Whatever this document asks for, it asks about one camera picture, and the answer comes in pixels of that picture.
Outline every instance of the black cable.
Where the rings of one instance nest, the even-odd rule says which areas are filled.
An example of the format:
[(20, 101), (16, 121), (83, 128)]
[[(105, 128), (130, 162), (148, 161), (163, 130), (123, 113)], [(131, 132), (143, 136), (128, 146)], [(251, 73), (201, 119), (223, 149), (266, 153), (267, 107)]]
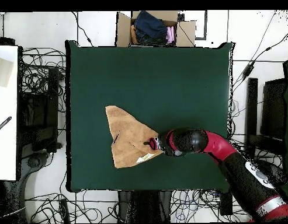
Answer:
[(250, 65), (248, 65), (248, 66), (250, 66), (250, 67), (252, 68), (253, 65), (254, 65), (254, 63), (255, 63), (255, 61), (256, 61), (265, 51), (269, 51), (271, 48), (277, 46), (277, 45), (280, 44), (285, 38), (288, 38), (288, 33), (281, 39), (280, 42), (278, 42), (278, 43), (272, 45), (271, 47), (268, 47), (268, 48), (265, 49), (264, 51), (262, 51), (262, 52), (252, 61), (252, 63), (251, 63)]
[(77, 24), (78, 28), (80, 28), (82, 31), (84, 31), (84, 34), (85, 34), (86, 40), (88, 40), (89, 43), (91, 44), (91, 46), (93, 46), (93, 44), (92, 44), (90, 38), (86, 35), (85, 30), (84, 30), (83, 28), (81, 28), (80, 25), (78, 24), (78, 19), (77, 19), (76, 14), (75, 14), (74, 12), (71, 12), (71, 13), (72, 13), (72, 14), (74, 15), (74, 17), (75, 17), (76, 24)]
[(54, 156), (54, 153), (53, 153), (53, 155), (52, 155), (52, 157), (51, 157), (50, 163), (49, 163), (48, 165), (45, 165), (44, 167), (48, 167), (48, 166), (53, 162), (53, 156)]
[[(253, 60), (254, 56), (255, 56), (256, 53), (258, 52), (258, 50), (259, 50), (259, 48), (260, 48), (260, 46), (261, 46), (261, 44), (262, 44), (262, 41), (263, 41), (263, 39), (264, 39), (264, 36), (265, 36), (265, 34), (266, 34), (267, 30), (268, 30), (268, 27), (270, 26), (270, 23), (272, 22), (272, 19), (273, 19), (274, 16), (275, 16), (275, 13), (273, 14), (272, 18), (270, 19), (270, 22), (268, 23), (268, 26), (266, 27), (265, 32), (264, 32), (264, 34), (263, 34), (263, 36), (262, 36), (262, 38), (261, 38), (261, 41), (260, 41), (260, 43), (259, 43), (259, 45), (258, 45), (258, 48), (257, 48), (257, 50), (255, 51), (255, 53), (254, 53), (253, 57), (251, 58), (251, 60), (249, 61), (249, 63)], [(245, 71), (245, 69), (240, 73), (240, 75), (238, 76), (238, 78), (237, 78), (237, 80), (236, 80), (236, 82), (234, 83), (233, 86), (235, 86), (235, 84), (239, 81), (239, 78), (240, 78), (240, 76), (244, 73), (244, 71)]]

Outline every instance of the white floor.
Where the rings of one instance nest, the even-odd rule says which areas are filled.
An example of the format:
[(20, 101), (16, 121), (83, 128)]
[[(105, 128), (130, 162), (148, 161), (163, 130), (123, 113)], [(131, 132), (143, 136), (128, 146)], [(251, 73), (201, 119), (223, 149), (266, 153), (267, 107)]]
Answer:
[[(233, 78), (237, 80), (242, 70), (247, 65), (257, 50), (262, 36), (274, 14), (273, 10), (208, 10), (207, 39), (196, 41), (200, 47), (218, 47), (223, 42), (236, 43), (233, 54)], [(197, 33), (201, 34), (203, 19), (200, 13), (191, 13), (190, 18), (197, 20)], [(94, 46), (113, 46), (116, 32), (116, 12), (79, 12), (79, 25), (85, 29)], [(42, 47), (55, 48), (65, 53), (65, 40), (77, 40), (77, 23), (71, 12), (32, 12), (32, 13), (6, 13), (4, 17), (4, 31), (2, 30), (2, 16), (0, 16), (0, 36), (10, 37), (16, 40), (16, 44), (23, 48)], [(279, 42), (288, 33), (288, 15), (286, 12), (278, 11), (274, 15), (270, 26), (263, 38), (256, 56), (264, 49)], [(81, 46), (90, 46), (82, 30), (78, 30), (78, 42)], [(288, 60), (288, 39), (276, 47), (265, 52), (255, 63), (255, 68), (250, 77), (258, 78), (258, 101), (262, 100), (263, 86), (266, 81), (283, 78), (282, 62)], [(245, 108), (246, 95), (245, 80), (234, 92), (234, 100), (239, 102), (239, 110)], [(258, 117), (260, 119), (262, 105), (258, 105)], [(239, 117), (234, 118), (236, 133), (244, 133), (245, 111)], [(64, 116), (60, 113), (59, 128), (64, 126)], [(235, 139), (243, 141), (242, 136)], [(33, 173), (26, 185), (26, 198), (33, 198), (39, 195), (59, 193), (60, 184), (63, 181), (66, 171), (65, 154), (65, 133), (59, 136), (59, 142), (64, 147), (56, 154), (51, 165)], [(62, 184), (61, 191), (69, 200), (75, 201), (75, 194), (69, 193)], [(78, 205), (82, 204), (83, 192), (77, 194)], [(86, 208), (97, 208), (103, 216), (108, 215), (107, 208), (114, 206), (117, 201), (115, 191), (87, 191), (87, 201), (110, 201), (86, 202)], [(30, 218), (42, 201), (27, 201), (26, 213)], [(74, 211), (73, 204), (69, 204), (71, 212)], [(96, 218), (95, 211), (88, 212), (91, 219)], [(34, 221), (45, 219), (39, 214)], [(209, 209), (197, 211), (196, 222), (216, 222), (217, 219)], [(84, 216), (77, 218), (77, 223), (88, 222)], [(103, 222), (116, 222), (112, 217), (106, 218)]]

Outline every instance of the dark blue clothing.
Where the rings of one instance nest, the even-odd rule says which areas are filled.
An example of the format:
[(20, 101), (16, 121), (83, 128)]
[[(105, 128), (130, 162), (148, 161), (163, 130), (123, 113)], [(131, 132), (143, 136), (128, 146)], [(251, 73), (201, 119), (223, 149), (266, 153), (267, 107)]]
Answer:
[(142, 10), (134, 21), (137, 42), (146, 44), (165, 44), (167, 29), (162, 20)]

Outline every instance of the cable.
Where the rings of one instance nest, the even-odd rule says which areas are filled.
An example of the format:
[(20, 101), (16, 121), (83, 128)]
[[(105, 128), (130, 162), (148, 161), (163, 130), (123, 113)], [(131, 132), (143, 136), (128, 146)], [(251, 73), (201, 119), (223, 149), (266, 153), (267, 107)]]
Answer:
[(6, 214), (6, 215), (4, 215), (4, 216), (2, 216), (2, 218), (3, 218), (3, 217), (6, 217), (6, 216), (10, 216), (10, 215), (13, 215), (13, 214), (16, 214), (16, 213), (18, 213), (18, 212), (20, 212), (20, 211), (24, 210), (25, 208), (26, 208), (26, 206), (25, 206), (25, 207), (23, 207), (23, 208), (21, 208), (21, 209), (18, 209), (17, 211), (14, 211), (14, 212), (12, 212), (12, 213), (9, 213), (9, 214)]
[(54, 153), (53, 153), (53, 155), (52, 155), (52, 157), (51, 157), (50, 163), (49, 163), (48, 165), (45, 165), (44, 167), (48, 167), (50, 164), (52, 164), (52, 162), (53, 162), (53, 156), (54, 156)]
[(179, 27), (181, 28), (181, 30), (184, 32), (184, 34), (186, 35), (186, 37), (188, 38), (188, 40), (192, 43), (193, 47), (195, 46), (194, 43), (190, 40), (190, 38), (188, 37), (188, 35), (185, 33), (185, 31), (183, 30), (183, 28), (180, 25), (180, 21), (179, 21)]
[(280, 42), (272, 45), (271, 47), (268, 47), (267, 49), (265, 49), (264, 51), (262, 51), (253, 61), (251, 64), (248, 64), (247, 67), (245, 68), (245, 70), (247, 71), (247, 74), (245, 75), (244, 79), (249, 76), (249, 74), (251, 73), (251, 71), (253, 70), (254, 68), (254, 63), (255, 61), (265, 52), (265, 51), (269, 51), (271, 48), (277, 46), (278, 44), (280, 44), (285, 38), (288, 38), (288, 33), (281, 39)]
[[(267, 30), (268, 30), (268, 27), (270, 26), (270, 23), (272, 22), (272, 19), (273, 19), (274, 16), (275, 16), (275, 13), (272, 15), (272, 18), (270, 19), (270, 22), (268, 23), (268, 26), (267, 26), (266, 29), (265, 29), (265, 32), (264, 32), (264, 34), (263, 34), (263, 36), (262, 36), (262, 38), (261, 38), (261, 41), (260, 41), (260, 43), (259, 43), (259, 45), (258, 45), (258, 48), (257, 48), (257, 50), (255, 51), (255, 53), (254, 53), (253, 57), (251, 58), (251, 60), (249, 61), (249, 63), (253, 60), (254, 56), (255, 56), (256, 53), (258, 52), (258, 50), (259, 50), (259, 48), (260, 48), (260, 46), (261, 46), (261, 44), (262, 44), (262, 41), (263, 41), (263, 39), (264, 39), (264, 36), (265, 36), (265, 34), (266, 34)], [(234, 83), (233, 86), (235, 86), (235, 84), (239, 81), (240, 76), (245, 72), (246, 68), (249, 66), (249, 63), (246, 65), (245, 69), (240, 73), (240, 75), (238, 76), (238, 78), (237, 78), (237, 80), (236, 80), (236, 82)], [(242, 76), (242, 79), (241, 79), (242, 82), (244, 81), (245, 78), (246, 78), (245, 75), (243, 75), (243, 76)]]
[(84, 34), (85, 34), (86, 40), (88, 40), (89, 43), (91, 44), (91, 46), (93, 46), (93, 44), (92, 44), (90, 38), (86, 35), (85, 30), (84, 30), (83, 28), (81, 28), (80, 25), (78, 24), (78, 19), (77, 19), (76, 14), (75, 14), (74, 12), (71, 12), (71, 13), (72, 13), (72, 14), (74, 15), (74, 17), (75, 17), (76, 24), (77, 24), (78, 28), (80, 28), (82, 31), (84, 31)]

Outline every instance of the black border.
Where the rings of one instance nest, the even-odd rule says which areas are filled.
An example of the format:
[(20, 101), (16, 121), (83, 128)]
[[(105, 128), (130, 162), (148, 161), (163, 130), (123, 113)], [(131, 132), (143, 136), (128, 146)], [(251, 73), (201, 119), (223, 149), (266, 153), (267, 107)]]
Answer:
[(15, 40), (12, 38), (0, 37), (0, 46), (17, 46), (18, 47), (18, 71), (17, 71), (17, 130), (16, 130), (16, 181), (21, 178), (21, 157), (22, 157), (22, 125), (24, 122), (22, 113), (22, 79), (23, 79), (23, 48), (21, 46), (15, 45)]
[(65, 50), (66, 50), (66, 70), (65, 70), (65, 93), (66, 93), (66, 157), (67, 157), (67, 179), (66, 179), (66, 189), (71, 193), (75, 193), (71, 189), (71, 104), (70, 104), (70, 74), (71, 74), (71, 49), (69, 40), (65, 40)]

